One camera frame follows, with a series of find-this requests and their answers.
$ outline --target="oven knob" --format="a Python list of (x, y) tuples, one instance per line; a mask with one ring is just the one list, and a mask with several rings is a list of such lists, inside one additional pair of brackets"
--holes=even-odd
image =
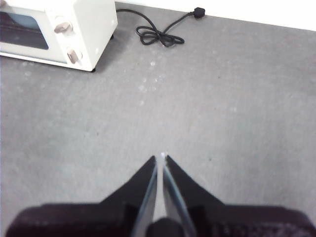
[(79, 59), (82, 58), (82, 54), (80, 51), (69, 49), (67, 52), (68, 58), (70, 59), (71, 63), (75, 64)]
[(69, 32), (72, 30), (73, 30), (73, 26), (71, 25), (70, 22), (62, 22), (55, 27), (54, 32), (58, 34), (58, 33), (63, 33), (63, 32)]
[(4, 7), (4, 5), (6, 5), (5, 0), (0, 0), (0, 7)]

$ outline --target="black object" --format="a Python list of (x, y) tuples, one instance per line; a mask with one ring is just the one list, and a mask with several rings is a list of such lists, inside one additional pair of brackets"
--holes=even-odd
[(205, 15), (205, 9), (197, 7), (194, 11), (189, 12), (182, 16), (180, 19), (176, 20), (175, 22), (171, 23), (166, 29), (164, 29), (163, 32), (159, 31), (157, 27), (153, 24), (153, 22), (144, 14), (130, 9), (118, 9), (117, 12), (130, 12), (137, 14), (141, 17), (143, 17), (145, 20), (149, 22), (151, 27), (148, 26), (139, 26), (136, 28), (136, 34), (139, 35), (140, 41), (143, 45), (150, 45), (152, 43), (155, 43), (156, 41), (160, 41), (164, 46), (170, 47), (175, 44), (183, 44), (184, 39), (178, 36), (173, 36), (167, 34), (167, 31), (170, 30), (171, 27), (178, 24), (180, 21), (182, 21), (184, 18), (188, 16), (194, 16), (196, 19), (201, 18)]
[(204, 8), (197, 7), (196, 9), (194, 9), (194, 17), (196, 19), (202, 18), (203, 16), (205, 16)]
[(163, 167), (168, 218), (152, 223), (157, 164), (151, 157), (101, 203), (46, 204), (22, 211), (6, 237), (315, 237), (302, 212), (278, 206), (225, 205), (172, 158)]

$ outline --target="white toaster oven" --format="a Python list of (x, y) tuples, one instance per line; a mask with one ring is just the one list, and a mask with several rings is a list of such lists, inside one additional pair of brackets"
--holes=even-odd
[(92, 71), (117, 24), (114, 0), (1, 0), (0, 55)]

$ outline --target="black power cord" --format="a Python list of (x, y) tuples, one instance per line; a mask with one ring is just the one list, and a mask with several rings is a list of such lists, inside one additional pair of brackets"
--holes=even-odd
[(136, 34), (139, 35), (140, 41), (143, 45), (149, 45), (149, 44), (155, 43), (156, 41), (159, 40), (166, 47), (170, 47), (170, 46), (173, 46), (175, 44), (183, 44), (184, 43), (183, 38), (167, 34), (167, 31), (170, 30), (171, 27), (178, 24), (180, 21), (182, 21), (184, 18), (186, 18), (188, 16), (194, 16), (196, 19), (199, 19), (205, 15), (205, 9), (197, 7), (196, 9), (194, 9), (194, 11), (185, 14), (183, 17), (181, 17), (180, 19), (178, 19), (175, 22), (173, 22), (172, 24), (170, 24), (163, 32), (161, 32), (161, 31), (157, 30), (156, 26), (153, 24), (153, 22), (147, 16), (145, 16), (144, 14), (142, 14), (138, 11), (134, 11), (134, 10), (130, 10), (130, 9), (118, 9), (117, 12), (134, 13), (134, 14), (137, 14), (137, 15), (143, 17), (145, 20), (147, 20), (149, 22), (151, 27), (139, 26), (136, 28)]

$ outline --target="floor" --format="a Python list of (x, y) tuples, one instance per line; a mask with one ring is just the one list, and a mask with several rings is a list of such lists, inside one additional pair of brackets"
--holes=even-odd
[[(183, 14), (117, 7), (159, 29)], [(1, 58), (2, 236), (21, 209), (101, 201), (161, 153), (223, 202), (316, 223), (316, 32), (192, 17), (166, 48), (140, 43), (144, 23), (118, 14), (95, 73)]]

